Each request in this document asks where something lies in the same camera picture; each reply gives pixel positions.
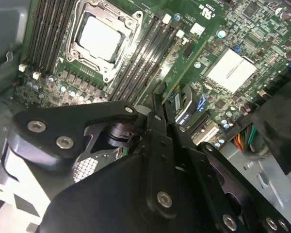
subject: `ram slot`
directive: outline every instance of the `ram slot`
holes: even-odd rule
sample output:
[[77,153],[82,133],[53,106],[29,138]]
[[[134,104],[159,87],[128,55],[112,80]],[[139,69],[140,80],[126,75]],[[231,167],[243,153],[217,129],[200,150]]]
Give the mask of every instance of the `ram slot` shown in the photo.
[[48,43],[48,31],[50,28],[50,25],[53,21],[53,17],[54,17],[54,4],[56,3],[56,0],[50,0],[48,8],[46,10],[46,15],[45,18],[43,20],[43,26],[41,28],[40,34],[39,34],[39,43],[38,46],[36,48],[34,57],[33,57],[33,64],[37,67],[37,68],[41,68],[41,61],[42,61],[42,53],[43,50],[45,49],[46,44]]
[[58,56],[60,47],[62,45],[64,35],[67,30],[69,18],[70,18],[72,9],[75,5],[75,0],[66,0],[65,2],[66,2],[66,7],[62,11],[62,16],[61,16],[62,20],[60,23],[60,27],[59,27],[59,30],[56,31],[56,35],[54,37],[55,44],[54,46],[52,46],[52,49],[51,49],[51,54],[54,54],[54,56],[52,56],[51,59],[48,60],[48,63],[46,66],[47,70],[53,70],[55,67],[57,56]]
[[[53,13],[52,13],[51,25],[48,27],[46,41],[49,41],[50,38],[54,38],[54,34],[57,30],[57,27],[55,27],[55,25],[58,25],[58,21],[60,19],[60,15],[61,15],[61,13],[58,12],[56,9],[62,9],[64,4],[65,4],[65,1],[62,1],[62,0],[56,0],[56,2],[55,2],[55,6],[53,9]],[[43,49],[39,67],[45,67],[46,62],[49,59],[48,54],[50,54],[51,44],[52,43],[48,43],[46,45],[47,48]]]
[[155,52],[159,49],[160,46],[160,38],[161,34],[163,34],[163,37],[166,36],[166,32],[168,31],[168,27],[161,27],[158,28],[158,30],[155,32],[153,39],[151,42],[149,41],[149,44],[145,50],[144,53],[141,54],[141,58],[136,66],[133,67],[131,72],[129,73],[130,82],[125,83],[123,86],[123,91],[121,95],[118,97],[119,100],[126,100],[128,92],[130,92],[129,86],[131,86],[132,83],[136,83],[136,81],[139,80],[139,76],[141,75],[142,71],[145,69],[146,65],[149,63],[150,59],[153,57]]
[[38,43],[36,38],[38,37],[38,34],[39,34],[40,21],[41,21],[40,18],[43,16],[43,11],[45,10],[45,5],[46,5],[45,0],[40,0],[38,3],[37,11],[36,11],[36,14],[34,17],[33,32],[32,32],[31,38],[30,38],[30,48],[29,48],[29,56],[28,56],[29,61],[32,61],[34,51],[35,51],[36,45]]
[[129,93],[127,94],[126,101],[129,103],[134,103],[138,93],[142,88],[145,87],[146,82],[149,80],[151,75],[158,69],[159,64],[161,63],[164,55],[167,53],[168,49],[172,46],[174,42],[174,38],[176,35],[176,30],[173,28],[169,28],[166,37],[161,40],[160,45],[158,46],[158,50],[155,55],[150,59],[147,67],[143,70],[142,76],[140,76],[139,80],[133,84],[133,87],[130,88]]
[[152,36],[153,32],[157,30],[157,28],[160,26],[162,20],[160,20],[158,17],[154,17],[150,23],[150,26],[147,30],[147,32],[145,33],[145,35],[143,36],[141,42],[139,43],[137,50],[135,51],[135,53],[133,54],[132,58],[130,59],[129,64],[126,66],[125,70],[123,71],[122,74],[120,74],[120,76],[118,77],[119,82],[117,84],[117,87],[115,88],[115,90],[113,91],[113,94],[111,96],[110,100],[118,100],[118,96],[121,95],[121,92],[123,90],[123,83],[127,83],[130,81],[129,79],[129,72],[131,72],[133,66],[135,65],[135,63],[137,62],[137,58],[141,53],[141,50],[146,47],[147,45],[149,45],[149,38]]

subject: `pcie slot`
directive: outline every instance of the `pcie slot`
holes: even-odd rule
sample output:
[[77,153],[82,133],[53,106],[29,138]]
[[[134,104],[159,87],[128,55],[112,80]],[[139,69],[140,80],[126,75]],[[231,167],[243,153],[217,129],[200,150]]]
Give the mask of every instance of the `pcie slot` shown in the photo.
[[[62,14],[62,13],[57,12],[56,9],[62,9],[64,6],[64,3],[65,1],[62,1],[62,0],[56,0],[55,2],[55,6],[52,13],[51,25],[48,27],[48,34],[47,34],[46,41],[49,41],[49,38],[54,37],[54,33],[56,32],[56,27],[54,27],[54,25],[58,25],[60,15]],[[47,44],[47,48],[43,49],[39,67],[44,67],[47,60],[49,59],[48,54],[50,54],[50,47],[52,43]]]
[[55,40],[54,40],[54,41],[57,42],[57,44],[54,47],[54,50],[51,51],[51,53],[53,53],[54,56],[52,56],[51,62],[48,62],[48,65],[47,65],[48,70],[53,70],[53,68],[55,66],[55,63],[56,63],[56,60],[57,60],[57,56],[58,56],[58,52],[59,52],[60,46],[62,44],[62,40],[63,40],[65,32],[66,32],[66,28],[67,28],[67,25],[68,25],[70,14],[71,14],[72,8],[73,8],[73,6],[75,4],[74,0],[68,0],[68,2],[69,2],[69,4],[67,6],[67,9],[63,10],[64,19],[62,20],[59,33],[57,34],[58,37],[56,36]]
[[118,96],[121,94],[121,91],[123,89],[122,84],[126,83],[127,81],[129,81],[129,77],[128,77],[129,71],[132,69],[133,65],[135,64],[136,59],[140,55],[141,50],[148,43],[148,39],[153,34],[153,32],[157,29],[157,27],[160,26],[161,22],[162,21],[158,17],[154,17],[152,19],[151,24],[150,24],[147,32],[145,33],[145,35],[143,36],[143,39],[139,43],[139,45],[137,47],[137,50],[135,51],[135,53],[133,54],[132,58],[130,59],[129,64],[126,66],[124,72],[122,74],[120,74],[120,77],[119,77],[120,80],[119,80],[119,82],[117,84],[117,87],[113,91],[113,94],[111,96],[111,100],[117,100],[118,99]]
[[43,21],[41,21],[41,29],[40,29],[40,33],[39,33],[39,37],[38,37],[38,46],[35,50],[35,53],[34,53],[34,57],[33,57],[33,60],[32,60],[32,63],[36,66],[36,67],[40,67],[40,63],[41,63],[41,59],[42,59],[42,56],[41,56],[41,53],[43,51],[43,49],[45,48],[45,44],[47,42],[47,31],[48,31],[48,28],[49,26],[51,25],[51,22],[53,20],[53,10],[54,10],[54,2],[55,0],[50,0],[48,2],[48,6],[46,8],[47,12],[46,12],[46,15],[45,17],[43,18]]
[[211,117],[211,114],[206,110],[202,116],[189,128],[189,134],[193,136]]
[[153,59],[153,56],[155,56],[156,51],[160,49],[162,41],[164,41],[168,36],[168,28],[169,26],[165,26],[163,30],[156,31],[152,39],[153,43],[151,43],[146,48],[146,51],[142,54],[142,57],[139,60],[137,66],[133,67],[132,72],[129,74],[132,77],[132,80],[131,82],[126,83],[124,86],[125,89],[122,92],[122,95],[119,96],[120,100],[127,100],[131,92],[134,91],[132,88],[130,88],[130,86],[135,86],[137,82],[139,82],[143,70],[147,68],[148,64],[151,64],[151,59]]
[[155,72],[155,70],[158,68],[159,63],[161,62],[164,55],[167,53],[168,49],[171,47],[173,43],[173,39],[176,35],[176,30],[173,28],[169,29],[169,33],[165,39],[162,40],[162,43],[160,44],[159,49],[155,56],[152,57],[151,62],[149,63],[148,67],[143,71],[143,75],[141,78],[136,82],[137,85],[135,85],[133,88],[130,89],[129,95],[126,98],[129,103],[134,103],[137,98],[137,91],[134,92],[134,90],[140,90],[142,87],[145,86],[146,82],[150,78],[150,76]]

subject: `metal panel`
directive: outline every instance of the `metal panel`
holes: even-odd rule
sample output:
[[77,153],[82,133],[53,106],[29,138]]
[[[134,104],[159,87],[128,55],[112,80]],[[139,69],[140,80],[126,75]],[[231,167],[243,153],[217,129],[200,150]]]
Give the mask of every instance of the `metal panel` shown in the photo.
[[[21,44],[25,35],[31,0],[0,0],[0,58]],[[0,68],[0,92],[10,86],[18,68],[20,54]]]

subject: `metal screw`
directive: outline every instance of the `metal screw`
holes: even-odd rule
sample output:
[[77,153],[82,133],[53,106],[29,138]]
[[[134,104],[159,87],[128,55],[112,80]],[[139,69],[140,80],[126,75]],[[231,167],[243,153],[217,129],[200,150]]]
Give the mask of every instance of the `metal screw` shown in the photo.
[[186,131],[186,129],[183,126],[179,126],[179,129],[180,129],[181,132],[185,132]]
[[129,107],[126,107],[125,110],[126,110],[127,112],[129,112],[129,113],[132,113],[132,112],[133,112],[133,110],[132,110],[131,108],[129,108]]
[[266,222],[270,226],[270,228],[272,228],[274,231],[278,230],[276,223],[270,217],[266,218]]
[[56,139],[56,144],[61,149],[70,149],[73,147],[74,143],[70,137],[61,136]]
[[200,62],[195,62],[195,63],[194,63],[194,67],[195,67],[196,69],[201,68],[201,66],[202,66],[202,64],[201,64]]
[[287,231],[287,232],[289,231],[289,228],[287,227],[287,225],[285,224],[285,222],[283,220],[279,219],[278,222],[281,225],[281,227],[283,229],[285,229],[285,231]]
[[154,116],[157,120],[162,120],[162,118],[160,118],[159,116],[155,115]]
[[35,133],[41,133],[47,129],[47,126],[43,122],[38,121],[38,120],[33,120],[29,122],[27,127],[30,131],[35,132]]
[[158,192],[157,200],[165,208],[170,208],[173,205],[173,200],[171,199],[169,194],[164,191]]
[[236,222],[230,215],[228,214],[223,215],[223,222],[231,231],[233,232],[236,231],[237,229]]
[[125,22],[126,22],[126,24],[127,24],[128,26],[131,26],[131,25],[132,25],[132,20],[131,20],[131,19],[127,19]]

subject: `black ram slot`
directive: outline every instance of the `black ram slot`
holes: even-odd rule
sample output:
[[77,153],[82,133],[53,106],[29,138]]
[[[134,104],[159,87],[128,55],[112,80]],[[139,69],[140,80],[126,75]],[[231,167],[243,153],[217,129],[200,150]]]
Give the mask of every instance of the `black ram slot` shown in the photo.
[[54,69],[75,0],[40,0],[34,20],[28,62],[44,73]]
[[153,58],[156,55],[156,52],[161,49],[161,45],[164,43],[165,39],[169,36],[169,27],[166,26],[163,31],[158,30],[153,38],[153,43],[149,45],[146,49],[146,52],[142,55],[142,58],[139,60],[138,65],[134,68],[131,77],[133,80],[125,86],[125,91],[122,92],[122,95],[119,97],[120,100],[128,100],[130,94],[135,90],[137,83],[140,81],[144,70],[151,65]]
[[35,49],[35,53],[34,53],[34,57],[32,60],[33,65],[36,68],[40,68],[40,64],[41,64],[41,56],[42,56],[42,51],[45,48],[45,44],[47,43],[47,31],[48,28],[51,25],[51,21],[52,21],[52,13],[54,10],[54,3],[55,0],[49,0],[48,1],[48,5],[46,8],[46,14],[43,17],[43,20],[41,21],[41,28],[40,28],[40,32],[39,32],[39,36],[38,36],[38,45]]
[[147,41],[148,41],[149,37],[152,35],[153,31],[155,31],[155,29],[159,26],[160,23],[161,23],[161,20],[159,20],[159,18],[154,17],[152,19],[152,22],[151,22],[146,34],[143,36],[142,41],[139,43],[137,50],[135,51],[129,64],[125,68],[125,71],[122,74],[120,74],[120,80],[117,84],[117,87],[113,91],[111,100],[117,100],[118,96],[121,95],[121,91],[123,89],[122,84],[126,83],[127,81],[130,80],[129,76],[128,76],[129,71],[132,69],[133,65],[135,64],[135,61],[136,61],[138,55],[140,54],[142,48],[147,45]]
[[[57,0],[56,4],[55,4],[55,8],[54,9],[62,9],[63,6],[65,4],[65,1],[60,1],[60,0]],[[60,17],[61,17],[61,14],[62,13],[59,13],[59,12],[53,12],[53,20],[52,20],[52,25],[49,27],[48,29],[48,35],[47,35],[47,38],[54,38],[54,35],[56,33],[56,29],[57,27],[55,27],[55,25],[58,25],[58,22],[60,20]],[[51,45],[52,44],[49,44],[47,45],[47,49],[44,49],[42,51],[42,59],[41,59],[41,62],[40,62],[40,67],[45,67],[46,64],[47,64],[47,60],[49,59],[49,56],[48,54],[51,53],[50,49],[51,49]]]
[[153,56],[153,58],[151,59],[149,66],[144,70],[142,77],[136,83],[137,85],[130,90],[130,93],[126,99],[129,103],[135,102],[138,96],[137,90],[140,90],[142,89],[142,87],[145,86],[146,82],[151,77],[151,75],[159,68],[159,64],[164,55],[167,53],[168,49],[172,46],[177,31],[172,28],[170,30],[171,31],[168,34],[168,36],[164,40],[162,40],[162,43],[159,46],[159,48],[162,49],[159,49],[156,52],[155,56]]
[[45,5],[45,0],[40,0],[38,3],[38,8],[36,11],[36,15],[34,17],[34,24],[33,24],[33,31],[32,35],[30,38],[30,46],[29,46],[29,56],[28,59],[32,61],[33,54],[36,48],[36,43],[37,41],[35,38],[37,38],[37,35],[39,33],[39,23],[40,23],[40,17],[42,17],[42,12],[44,11],[44,5]]
[[202,116],[189,128],[190,135],[193,136],[193,134],[196,133],[210,117],[210,112],[206,110]]

